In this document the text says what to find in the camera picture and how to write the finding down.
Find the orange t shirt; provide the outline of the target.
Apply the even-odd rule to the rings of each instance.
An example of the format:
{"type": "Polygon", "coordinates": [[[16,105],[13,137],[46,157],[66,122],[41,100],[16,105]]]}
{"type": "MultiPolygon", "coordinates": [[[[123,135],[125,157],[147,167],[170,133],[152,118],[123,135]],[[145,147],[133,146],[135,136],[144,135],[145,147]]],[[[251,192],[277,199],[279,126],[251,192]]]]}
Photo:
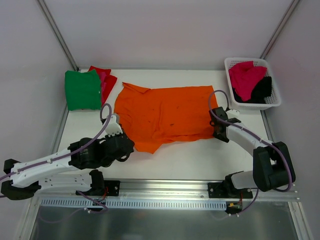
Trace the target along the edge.
{"type": "Polygon", "coordinates": [[[218,106],[214,88],[146,88],[124,82],[114,111],[139,152],[154,154],[163,144],[210,139],[209,108],[218,106]]]}

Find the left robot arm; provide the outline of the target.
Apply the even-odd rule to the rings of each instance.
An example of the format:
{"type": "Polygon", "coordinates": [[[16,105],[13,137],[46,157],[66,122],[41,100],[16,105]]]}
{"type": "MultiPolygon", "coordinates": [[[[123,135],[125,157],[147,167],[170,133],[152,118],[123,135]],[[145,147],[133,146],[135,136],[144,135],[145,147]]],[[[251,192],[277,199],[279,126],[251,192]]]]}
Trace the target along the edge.
{"type": "Polygon", "coordinates": [[[9,176],[1,182],[3,197],[13,201],[32,198],[36,193],[72,193],[99,196],[107,192],[103,173],[114,161],[125,162],[135,143],[122,133],[100,139],[89,137],[68,148],[31,161],[7,159],[3,171],[9,176]]]}

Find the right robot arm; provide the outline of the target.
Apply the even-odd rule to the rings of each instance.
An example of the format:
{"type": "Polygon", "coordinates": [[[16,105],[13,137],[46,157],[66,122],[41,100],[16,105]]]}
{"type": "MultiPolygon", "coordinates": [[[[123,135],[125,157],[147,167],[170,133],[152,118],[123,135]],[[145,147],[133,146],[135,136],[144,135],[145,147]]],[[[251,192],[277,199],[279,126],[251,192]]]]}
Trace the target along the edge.
{"type": "Polygon", "coordinates": [[[244,189],[258,189],[262,192],[275,190],[287,192],[296,181],[296,174],[287,145],[282,142],[264,140],[237,118],[229,118],[222,108],[209,111],[213,137],[242,147],[252,157],[252,170],[227,175],[224,193],[235,198],[244,189]]]}

